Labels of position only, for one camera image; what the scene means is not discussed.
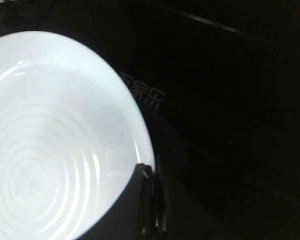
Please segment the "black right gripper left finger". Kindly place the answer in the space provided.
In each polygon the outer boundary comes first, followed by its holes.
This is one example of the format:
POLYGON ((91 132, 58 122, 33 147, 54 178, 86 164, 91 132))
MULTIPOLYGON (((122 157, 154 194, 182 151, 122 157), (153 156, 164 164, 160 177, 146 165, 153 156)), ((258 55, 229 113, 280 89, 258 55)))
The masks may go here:
POLYGON ((155 238, 154 176, 146 164, 136 164, 123 192, 86 232, 84 240, 153 240, 155 238))

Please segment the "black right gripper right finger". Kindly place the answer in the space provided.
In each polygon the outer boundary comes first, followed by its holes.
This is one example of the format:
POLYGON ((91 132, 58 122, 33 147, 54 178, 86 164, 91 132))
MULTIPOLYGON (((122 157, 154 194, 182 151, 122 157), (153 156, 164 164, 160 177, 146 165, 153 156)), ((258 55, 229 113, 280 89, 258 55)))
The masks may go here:
POLYGON ((190 195, 161 154, 155 156, 160 226, 165 240, 235 240, 190 195))

